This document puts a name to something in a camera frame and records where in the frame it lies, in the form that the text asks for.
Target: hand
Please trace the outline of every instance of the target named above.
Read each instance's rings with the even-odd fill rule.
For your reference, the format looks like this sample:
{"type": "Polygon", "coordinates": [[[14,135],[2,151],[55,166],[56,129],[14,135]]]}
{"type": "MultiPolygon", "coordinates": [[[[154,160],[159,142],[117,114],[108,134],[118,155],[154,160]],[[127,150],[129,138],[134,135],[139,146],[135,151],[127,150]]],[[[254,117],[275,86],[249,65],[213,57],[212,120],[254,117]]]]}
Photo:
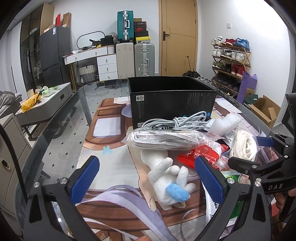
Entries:
{"type": "MultiPolygon", "coordinates": [[[[289,190],[288,195],[290,197],[296,197],[296,188],[289,190]]],[[[285,196],[282,193],[277,193],[275,195],[275,199],[276,199],[276,207],[282,210],[286,202],[285,196]]]]}

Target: blue sneaker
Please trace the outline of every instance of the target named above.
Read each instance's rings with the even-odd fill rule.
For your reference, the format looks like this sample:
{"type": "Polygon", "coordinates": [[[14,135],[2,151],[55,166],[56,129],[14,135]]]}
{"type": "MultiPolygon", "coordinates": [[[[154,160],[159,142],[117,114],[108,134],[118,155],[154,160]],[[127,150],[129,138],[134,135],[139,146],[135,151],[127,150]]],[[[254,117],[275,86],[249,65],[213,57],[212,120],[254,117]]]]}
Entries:
{"type": "Polygon", "coordinates": [[[250,44],[249,41],[246,39],[237,39],[233,46],[242,47],[245,48],[246,51],[250,51],[250,44]]]}

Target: wicker basket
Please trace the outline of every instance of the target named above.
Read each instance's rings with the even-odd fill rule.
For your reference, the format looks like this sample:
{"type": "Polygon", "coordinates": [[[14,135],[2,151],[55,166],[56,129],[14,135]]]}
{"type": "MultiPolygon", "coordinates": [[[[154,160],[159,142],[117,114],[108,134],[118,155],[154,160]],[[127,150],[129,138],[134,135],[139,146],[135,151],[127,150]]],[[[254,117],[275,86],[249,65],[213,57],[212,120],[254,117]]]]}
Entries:
{"type": "Polygon", "coordinates": [[[80,82],[82,85],[85,85],[90,81],[96,80],[96,77],[95,77],[96,68],[94,65],[82,67],[82,68],[79,68],[78,70],[80,75],[80,82]]]}

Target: wooden door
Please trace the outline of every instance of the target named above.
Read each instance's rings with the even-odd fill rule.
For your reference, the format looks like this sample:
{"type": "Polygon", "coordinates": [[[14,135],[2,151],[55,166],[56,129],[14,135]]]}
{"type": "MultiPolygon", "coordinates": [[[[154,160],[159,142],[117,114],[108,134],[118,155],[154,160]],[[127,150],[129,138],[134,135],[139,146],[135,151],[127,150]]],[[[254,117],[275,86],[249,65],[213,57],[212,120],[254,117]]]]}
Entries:
{"type": "Polygon", "coordinates": [[[161,0],[162,2],[162,76],[181,76],[196,67],[195,0],[161,0]]]}

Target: screw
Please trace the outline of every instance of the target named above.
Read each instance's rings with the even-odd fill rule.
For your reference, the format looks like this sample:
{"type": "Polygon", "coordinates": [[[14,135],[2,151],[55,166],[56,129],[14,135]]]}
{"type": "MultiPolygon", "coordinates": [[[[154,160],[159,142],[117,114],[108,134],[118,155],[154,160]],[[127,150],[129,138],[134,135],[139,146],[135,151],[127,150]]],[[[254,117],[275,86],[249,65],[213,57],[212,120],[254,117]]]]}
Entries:
{"type": "Polygon", "coordinates": [[[229,183],[229,184],[234,184],[234,179],[233,178],[227,178],[227,182],[229,183]]]}
{"type": "Polygon", "coordinates": [[[59,182],[60,184],[66,184],[68,182],[68,179],[62,178],[59,182]]]}
{"type": "Polygon", "coordinates": [[[39,187],[40,186],[40,183],[39,182],[35,182],[34,184],[33,184],[33,187],[35,187],[35,188],[37,188],[37,187],[39,187]]]}
{"type": "Polygon", "coordinates": [[[261,187],[261,182],[256,181],[256,182],[255,182],[255,186],[256,186],[256,187],[261,187]]]}

